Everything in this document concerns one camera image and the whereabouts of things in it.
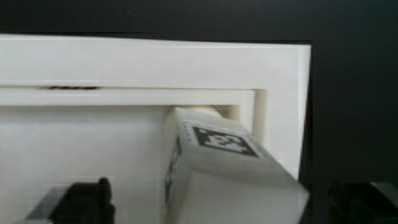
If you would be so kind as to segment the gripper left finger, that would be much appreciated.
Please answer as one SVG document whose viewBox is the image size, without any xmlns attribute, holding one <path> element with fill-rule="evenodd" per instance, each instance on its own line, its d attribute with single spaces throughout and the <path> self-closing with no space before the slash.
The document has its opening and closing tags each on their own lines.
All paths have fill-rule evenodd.
<svg viewBox="0 0 398 224">
<path fill-rule="evenodd" d="M 97 182 L 77 182 L 68 189 L 54 188 L 26 221 L 38 224 L 116 224 L 109 179 L 102 177 Z"/>
</svg>

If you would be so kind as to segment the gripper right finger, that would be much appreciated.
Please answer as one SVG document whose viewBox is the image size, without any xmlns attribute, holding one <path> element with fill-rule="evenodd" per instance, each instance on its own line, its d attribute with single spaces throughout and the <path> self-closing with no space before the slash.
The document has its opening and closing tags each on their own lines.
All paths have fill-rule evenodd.
<svg viewBox="0 0 398 224">
<path fill-rule="evenodd" d="M 329 188 L 329 224 L 398 224 L 398 184 L 336 181 Z"/>
</svg>

